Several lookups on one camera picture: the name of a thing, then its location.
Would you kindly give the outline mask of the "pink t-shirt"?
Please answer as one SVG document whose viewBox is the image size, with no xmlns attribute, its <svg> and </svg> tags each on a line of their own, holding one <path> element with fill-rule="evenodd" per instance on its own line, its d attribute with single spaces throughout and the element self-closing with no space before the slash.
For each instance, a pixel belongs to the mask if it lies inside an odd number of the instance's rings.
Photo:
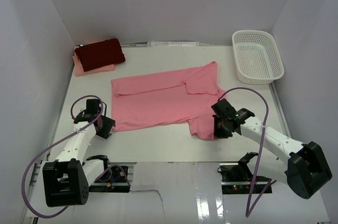
<svg viewBox="0 0 338 224">
<path fill-rule="evenodd" d="M 214 105 L 224 91 L 218 64 L 112 80 L 114 131 L 188 123 L 192 136 L 213 140 Z"/>
</svg>

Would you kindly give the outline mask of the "white perforated plastic basket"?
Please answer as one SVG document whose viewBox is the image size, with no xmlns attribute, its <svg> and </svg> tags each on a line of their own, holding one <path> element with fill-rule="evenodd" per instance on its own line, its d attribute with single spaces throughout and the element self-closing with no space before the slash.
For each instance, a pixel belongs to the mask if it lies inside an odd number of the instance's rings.
<svg viewBox="0 0 338 224">
<path fill-rule="evenodd" d="M 265 31 L 240 30 L 232 35 L 237 76 L 250 85 L 268 85 L 284 75 L 273 36 Z"/>
</svg>

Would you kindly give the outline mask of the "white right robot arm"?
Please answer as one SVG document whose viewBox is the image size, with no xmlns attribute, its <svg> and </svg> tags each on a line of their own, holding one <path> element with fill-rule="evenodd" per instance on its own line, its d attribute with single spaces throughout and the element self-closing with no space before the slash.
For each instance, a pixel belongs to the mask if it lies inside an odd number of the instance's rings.
<svg viewBox="0 0 338 224">
<path fill-rule="evenodd" d="M 332 179 L 326 157 L 317 143 L 294 140 L 263 125 L 253 112 L 245 108 L 235 110 L 225 99 L 211 108 L 215 138 L 229 138 L 237 133 L 275 155 L 274 159 L 264 159 L 262 153 L 248 152 L 238 161 L 238 173 L 243 180 L 251 181 L 256 176 L 277 180 L 287 184 L 299 197 L 309 199 Z"/>
</svg>

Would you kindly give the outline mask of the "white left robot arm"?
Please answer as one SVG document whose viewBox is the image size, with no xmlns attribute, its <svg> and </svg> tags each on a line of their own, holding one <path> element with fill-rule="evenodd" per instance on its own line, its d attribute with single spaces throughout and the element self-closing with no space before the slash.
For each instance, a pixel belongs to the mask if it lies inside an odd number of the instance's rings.
<svg viewBox="0 0 338 224">
<path fill-rule="evenodd" d="M 42 175 L 48 207 L 84 205 L 95 179 L 107 181 L 111 177 L 107 156 L 85 159 L 91 140 L 96 136 L 108 139 L 115 127 L 106 111 L 106 104 L 99 99 L 86 100 L 86 108 L 73 118 L 74 135 L 53 162 L 44 164 Z"/>
</svg>

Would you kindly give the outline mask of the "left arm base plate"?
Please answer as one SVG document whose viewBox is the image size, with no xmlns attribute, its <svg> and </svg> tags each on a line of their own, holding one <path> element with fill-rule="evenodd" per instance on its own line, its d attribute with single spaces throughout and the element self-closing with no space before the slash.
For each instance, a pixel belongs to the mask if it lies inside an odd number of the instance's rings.
<svg viewBox="0 0 338 224">
<path fill-rule="evenodd" d="M 132 183 L 133 166 L 122 165 L 112 167 L 102 178 L 90 186 L 89 192 L 95 193 L 128 193 Z"/>
</svg>

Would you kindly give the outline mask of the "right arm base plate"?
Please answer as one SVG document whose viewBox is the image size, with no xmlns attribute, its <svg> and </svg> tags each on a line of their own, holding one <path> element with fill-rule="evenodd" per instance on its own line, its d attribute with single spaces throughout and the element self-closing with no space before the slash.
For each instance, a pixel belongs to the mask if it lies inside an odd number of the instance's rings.
<svg viewBox="0 0 338 224">
<path fill-rule="evenodd" d="M 220 165 L 217 172 L 221 175 L 221 187 L 223 195 L 246 195 L 249 194 L 252 183 L 252 175 L 239 165 Z M 269 179 L 257 176 L 253 187 L 253 194 L 260 194 Z M 272 193 L 271 185 L 264 193 Z"/>
</svg>

